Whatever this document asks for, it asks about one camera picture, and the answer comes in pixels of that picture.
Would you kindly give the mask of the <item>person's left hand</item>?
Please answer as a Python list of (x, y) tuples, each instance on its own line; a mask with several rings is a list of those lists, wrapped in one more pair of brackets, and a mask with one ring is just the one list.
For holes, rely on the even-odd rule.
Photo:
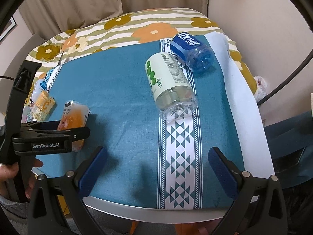
[[(7, 187), (5, 186), (5, 182), (8, 182), (10, 179), (13, 179), (19, 171), (18, 163), (14, 163), (13, 165), (5, 165), (1, 163), (0, 167), (0, 179), (1, 179), (1, 196), (6, 199), (9, 199), (9, 193)], [(32, 190), (36, 183), (36, 176), (32, 173), (28, 185), (25, 189), (25, 196), (30, 199)]]

